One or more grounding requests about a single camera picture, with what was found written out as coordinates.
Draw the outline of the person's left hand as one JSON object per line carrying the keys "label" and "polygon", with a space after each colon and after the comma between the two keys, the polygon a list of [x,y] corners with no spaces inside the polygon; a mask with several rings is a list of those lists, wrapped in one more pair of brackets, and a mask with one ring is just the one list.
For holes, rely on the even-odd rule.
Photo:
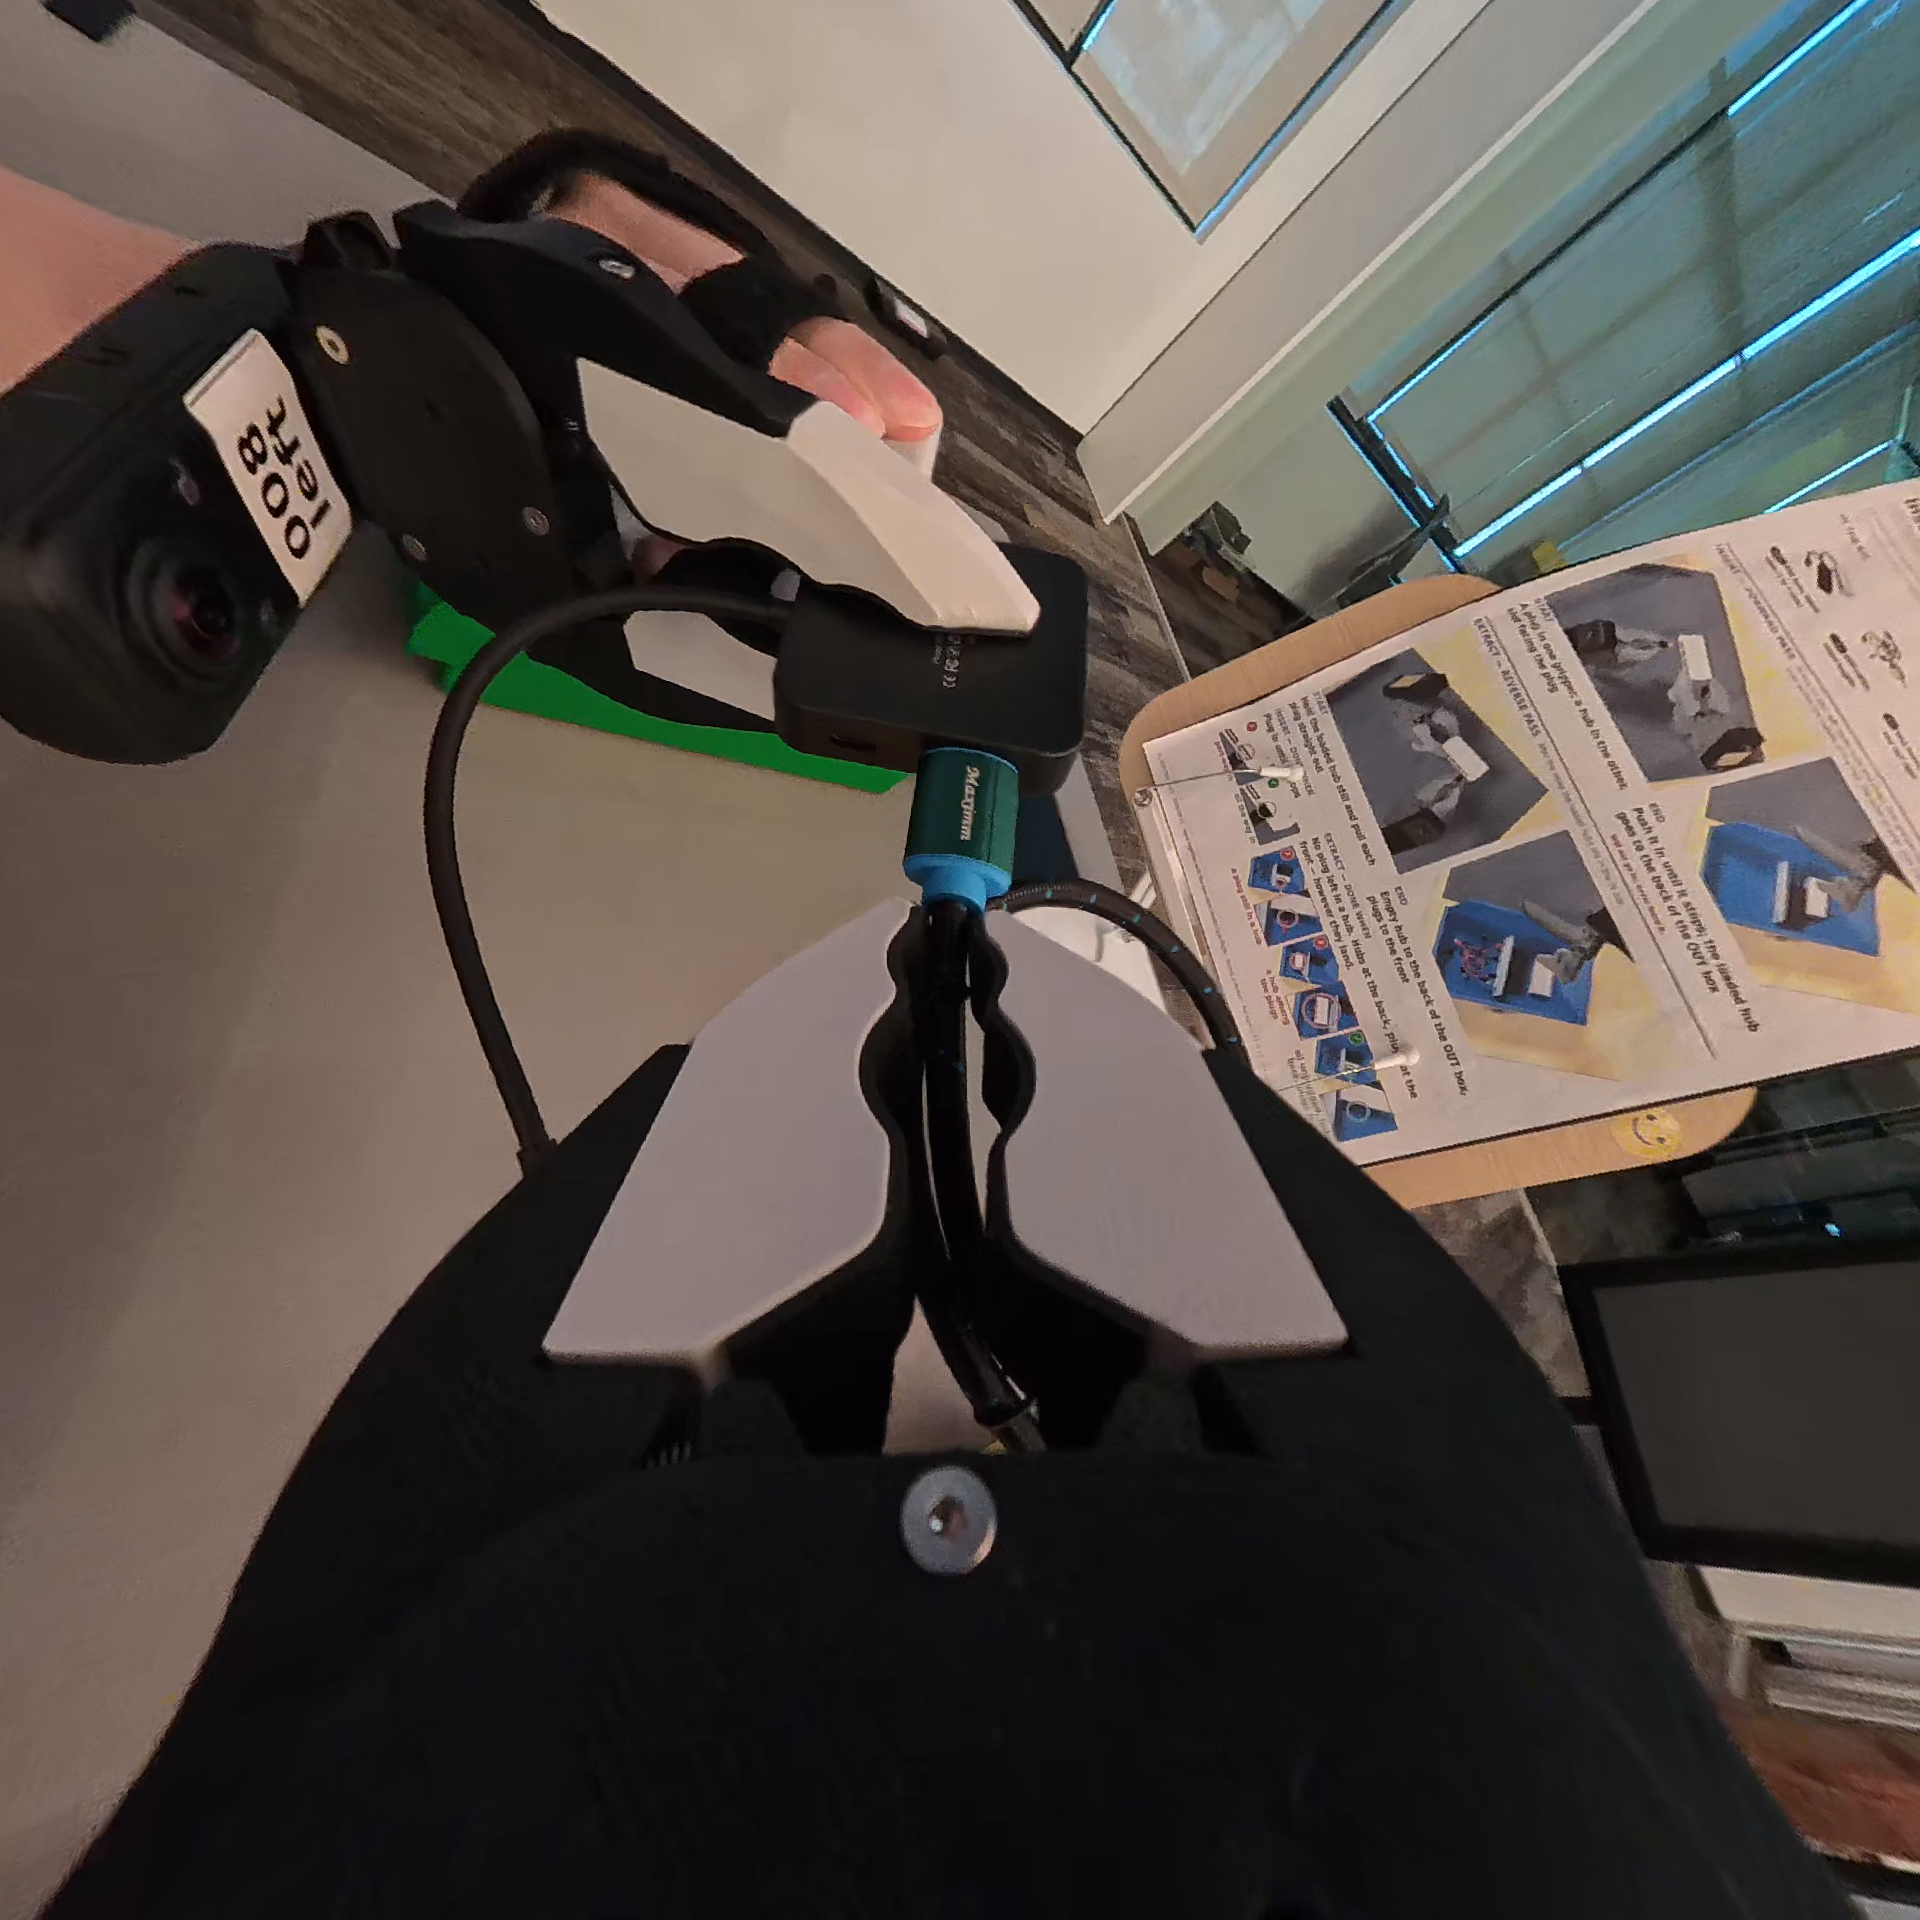
{"label": "person's left hand", "polygon": [[[575,173],[547,207],[635,253],[674,293],[741,259],[741,249],[722,235],[696,228],[596,173]],[[834,404],[882,440],[921,444],[939,437],[942,429],[939,396],[844,319],[799,321],[773,347],[768,373],[788,386]]]}

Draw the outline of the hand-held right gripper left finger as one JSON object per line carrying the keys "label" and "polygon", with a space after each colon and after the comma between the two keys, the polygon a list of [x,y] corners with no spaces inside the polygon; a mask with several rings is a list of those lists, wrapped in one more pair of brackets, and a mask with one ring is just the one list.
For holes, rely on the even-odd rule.
{"label": "hand-held right gripper left finger", "polygon": [[894,1143],[860,1066],[898,993],[908,913],[883,899],[697,1031],[547,1357],[725,1364],[735,1336],[877,1247]]}

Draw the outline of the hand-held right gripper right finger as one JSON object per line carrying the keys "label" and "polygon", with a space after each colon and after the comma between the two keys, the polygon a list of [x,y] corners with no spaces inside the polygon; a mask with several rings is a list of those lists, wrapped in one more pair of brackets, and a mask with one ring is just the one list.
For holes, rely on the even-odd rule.
{"label": "hand-held right gripper right finger", "polygon": [[986,931],[1007,966],[979,1031],[986,1181],[1012,1254],[1161,1357],[1339,1351],[1346,1324],[1202,1045],[1028,916]]}

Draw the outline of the black adapter box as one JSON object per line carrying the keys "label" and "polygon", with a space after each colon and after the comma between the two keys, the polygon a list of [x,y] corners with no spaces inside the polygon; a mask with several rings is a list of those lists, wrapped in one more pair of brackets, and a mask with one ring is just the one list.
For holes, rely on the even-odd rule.
{"label": "black adapter box", "polygon": [[[1018,799],[1054,795],[1085,736],[1090,583],[1065,555],[1034,546],[1000,548],[1035,592],[1038,621],[1028,635],[916,627],[865,592],[806,579],[765,546],[716,541],[684,548],[658,576],[640,583],[636,592],[647,595],[642,608],[605,609],[599,620],[567,627],[541,615],[541,628],[526,646],[504,654],[493,636],[467,661],[444,693],[428,746],[422,801],[427,875],[522,1168],[536,1165],[554,1141],[493,992],[456,840],[457,759],[489,684],[504,665],[528,655],[626,707],[761,725],[799,752],[907,775],[936,750],[986,752],[1013,767]],[[773,654],[773,719],[759,723],[636,670],[624,639],[635,613],[706,615]]]}

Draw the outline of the green plastic bin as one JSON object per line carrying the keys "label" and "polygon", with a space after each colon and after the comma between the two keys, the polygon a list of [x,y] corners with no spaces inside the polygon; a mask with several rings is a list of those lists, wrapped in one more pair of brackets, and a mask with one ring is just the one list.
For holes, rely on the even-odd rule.
{"label": "green plastic bin", "polygon": [[[451,690],[467,661],[493,639],[493,632],[454,609],[427,583],[412,579],[406,589],[412,620],[406,650],[428,661],[441,690]],[[570,674],[528,655],[499,670],[485,693],[485,704],[871,795],[892,794],[908,778],[896,768],[871,768],[799,752],[761,725],[685,719],[626,707]]]}

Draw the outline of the black framed monitor on pole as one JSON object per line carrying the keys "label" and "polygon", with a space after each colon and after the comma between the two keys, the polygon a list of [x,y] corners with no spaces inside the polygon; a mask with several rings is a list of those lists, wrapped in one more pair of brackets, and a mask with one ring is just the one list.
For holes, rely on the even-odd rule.
{"label": "black framed monitor on pole", "polygon": [[1917,1584],[1917,1244],[1564,1265],[1595,1428],[1654,1560]]}

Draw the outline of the person's left forearm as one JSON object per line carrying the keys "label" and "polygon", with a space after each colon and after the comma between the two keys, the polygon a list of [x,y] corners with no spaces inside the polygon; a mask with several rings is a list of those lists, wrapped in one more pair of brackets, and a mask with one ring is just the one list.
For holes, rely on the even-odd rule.
{"label": "person's left forearm", "polygon": [[2,169],[2,391],[193,249],[188,238]]}

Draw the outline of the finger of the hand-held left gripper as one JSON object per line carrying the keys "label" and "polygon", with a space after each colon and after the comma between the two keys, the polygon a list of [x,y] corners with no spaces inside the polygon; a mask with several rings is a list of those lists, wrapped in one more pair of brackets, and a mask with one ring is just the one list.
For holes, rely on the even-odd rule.
{"label": "finger of the hand-held left gripper", "polygon": [[636,670],[732,712],[771,723],[773,654],[696,613],[635,613],[624,625]]}
{"label": "finger of the hand-held left gripper", "polygon": [[744,541],[916,627],[1028,635],[1038,599],[1002,548],[842,409],[804,399],[779,433],[580,360],[586,430],[635,515],[685,543]]}

